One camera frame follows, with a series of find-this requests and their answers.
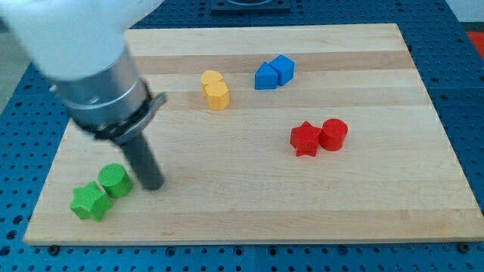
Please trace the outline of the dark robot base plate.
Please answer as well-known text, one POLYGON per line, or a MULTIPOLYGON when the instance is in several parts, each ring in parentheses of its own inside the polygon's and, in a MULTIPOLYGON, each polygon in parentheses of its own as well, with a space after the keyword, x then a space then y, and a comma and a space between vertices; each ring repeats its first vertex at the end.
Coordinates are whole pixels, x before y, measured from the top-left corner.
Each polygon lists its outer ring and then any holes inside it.
POLYGON ((212 14, 290 11, 291 0, 211 0, 212 14))

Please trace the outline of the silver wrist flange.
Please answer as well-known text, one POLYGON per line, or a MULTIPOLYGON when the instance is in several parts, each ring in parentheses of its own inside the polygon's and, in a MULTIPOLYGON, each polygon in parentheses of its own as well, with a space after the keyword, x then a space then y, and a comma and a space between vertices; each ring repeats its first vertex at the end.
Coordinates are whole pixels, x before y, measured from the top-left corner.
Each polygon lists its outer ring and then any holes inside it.
POLYGON ((164 92, 152 95, 127 48, 99 73, 51 83, 51 91, 82 130, 118 145, 140 135, 167 102, 164 92))

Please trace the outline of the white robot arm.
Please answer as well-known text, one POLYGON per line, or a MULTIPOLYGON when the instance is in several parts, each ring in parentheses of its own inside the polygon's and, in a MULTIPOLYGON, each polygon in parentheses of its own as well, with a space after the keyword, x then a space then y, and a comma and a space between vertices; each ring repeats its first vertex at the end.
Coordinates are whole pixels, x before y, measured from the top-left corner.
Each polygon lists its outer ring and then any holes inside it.
POLYGON ((162 4, 134 1, 8 1, 1 18, 51 83, 73 121, 123 151, 146 190, 164 177, 142 134, 165 94, 153 96, 125 32, 162 4))

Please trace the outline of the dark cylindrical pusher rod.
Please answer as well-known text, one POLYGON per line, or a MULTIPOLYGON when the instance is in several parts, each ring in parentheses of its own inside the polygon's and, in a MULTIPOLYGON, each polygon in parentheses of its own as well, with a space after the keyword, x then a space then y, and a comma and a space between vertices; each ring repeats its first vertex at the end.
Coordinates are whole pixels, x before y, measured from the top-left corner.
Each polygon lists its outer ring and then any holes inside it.
POLYGON ((143 134, 137 134, 120 148, 145 190, 158 190, 165 178, 143 134))

